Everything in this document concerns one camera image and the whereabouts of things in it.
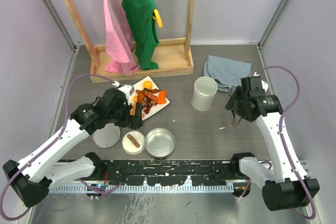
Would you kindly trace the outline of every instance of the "blue cloth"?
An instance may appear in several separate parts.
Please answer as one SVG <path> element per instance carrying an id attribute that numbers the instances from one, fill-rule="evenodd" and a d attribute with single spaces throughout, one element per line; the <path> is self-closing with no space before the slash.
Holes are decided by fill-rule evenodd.
<path id="1" fill-rule="evenodd" d="M 241 78 L 251 76 L 251 63 L 209 55 L 204 65 L 204 76 L 213 78 L 219 91 L 229 92 L 241 85 Z"/>

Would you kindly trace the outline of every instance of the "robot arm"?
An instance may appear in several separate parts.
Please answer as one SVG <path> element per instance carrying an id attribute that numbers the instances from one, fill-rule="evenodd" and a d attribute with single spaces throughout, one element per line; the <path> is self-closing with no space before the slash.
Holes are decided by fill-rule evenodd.
<path id="1" fill-rule="evenodd" d="M 13 181 L 12 188 L 26 207 L 41 202 L 48 192 L 62 184 L 78 178 L 99 178 L 105 171 L 104 162 L 95 154 L 88 153 L 74 162 L 53 167 L 70 149 L 85 140 L 96 130 L 108 123 L 137 130 L 143 125 L 141 106 L 136 106 L 135 115 L 130 115 L 132 108 L 130 95 L 133 86 L 111 88 L 95 104 L 83 104 L 71 114 L 66 128 L 59 140 L 22 171 Z M 9 160 L 3 166 L 9 180 L 19 169 L 41 152 L 60 134 L 61 129 L 37 150 L 16 162 Z"/>
<path id="2" fill-rule="evenodd" d="M 235 89 L 225 108 L 231 110 L 234 118 L 237 114 L 249 122 L 257 122 L 274 169 L 273 172 L 269 171 L 252 153 L 239 153 L 234 154 L 231 159 L 232 171 L 237 175 L 248 176 L 258 185 L 262 190 L 264 202 L 271 211 L 307 206 L 307 195 L 292 170 L 280 134 L 285 137 L 296 170 L 312 197 L 318 192 L 319 183 L 316 179 L 309 178 L 301 166 L 285 124 L 279 132 L 279 120 L 283 109 L 277 96 L 266 95 L 259 76 L 242 78 L 242 85 Z"/>

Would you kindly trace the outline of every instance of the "green shirt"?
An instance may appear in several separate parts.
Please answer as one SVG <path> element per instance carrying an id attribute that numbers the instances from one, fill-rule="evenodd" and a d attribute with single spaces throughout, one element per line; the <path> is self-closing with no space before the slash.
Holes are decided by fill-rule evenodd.
<path id="1" fill-rule="evenodd" d="M 122 0 L 122 7 L 137 43 L 135 55 L 141 69 L 158 69 L 158 64 L 152 62 L 154 49 L 159 44 L 153 19 L 157 9 L 154 0 Z"/>

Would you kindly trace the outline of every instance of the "gray wall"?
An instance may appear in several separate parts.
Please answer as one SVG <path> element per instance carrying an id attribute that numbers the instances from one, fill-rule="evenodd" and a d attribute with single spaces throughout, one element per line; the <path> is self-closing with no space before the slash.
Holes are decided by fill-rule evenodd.
<path id="1" fill-rule="evenodd" d="M 41 0 L 0 0 L 0 6 L 2 166 L 46 140 L 71 49 Z M 5 183 L 1 171 L 1 190 Z M 21 203 L 12 189 L 4 205 L 7 215 L 17 215 Z"/>
<path id="2" fill-rule="evenodd" d="M 335 223 L 335 0 L 291 0 L 264 51 L 268 65 L 286 66 L 300 80 L 301 97 L 286 123 L 298 156 L 319 180 L 319 213 L 324 223 Z M 271 70 L 271 78 L 276 94 L 287 105 L 296 92 L 293 81 L 280 70 Z"/>
<path id="3" fill-rule="evenodd" d="M 51 0 L 74 43 L 81 38 L 63 0 Z M 73 0 L 94 44 L 105 43 L 102 0 Z M 163 20 L 159 38 L 185 37 L 188 0 L 155 0 Z M 260 41 L 280 0 L 195 0 L 192 43 Z"/>

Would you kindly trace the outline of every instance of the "wooden base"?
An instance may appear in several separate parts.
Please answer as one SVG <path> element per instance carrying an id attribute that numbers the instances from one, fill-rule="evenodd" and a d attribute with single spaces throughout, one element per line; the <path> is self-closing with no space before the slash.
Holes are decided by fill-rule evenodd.
<path id="1" fill-rule="evenodd" d="M 99 67 L 91 61 L 90 73 L 106 76 L 114 81 L 142 79 L 146 76 L 164 77 L 191 74 L 194 72 L 194 62 L 190 47 L 185 53 L 185 38 L 162 39 L 154 51 L 152 61 L 159 65 L 159 69 L 141 70 L 133 72 L 132 76 L 125 76 L 123 73 L 109 73 L 105 71 L 106 66 L 111 62 L 111 57 L 105 52 L 105 45 L 93 46 L 99 59 Z M 92 82 L 107 81 L 99 77 L 90 77 Z"/>

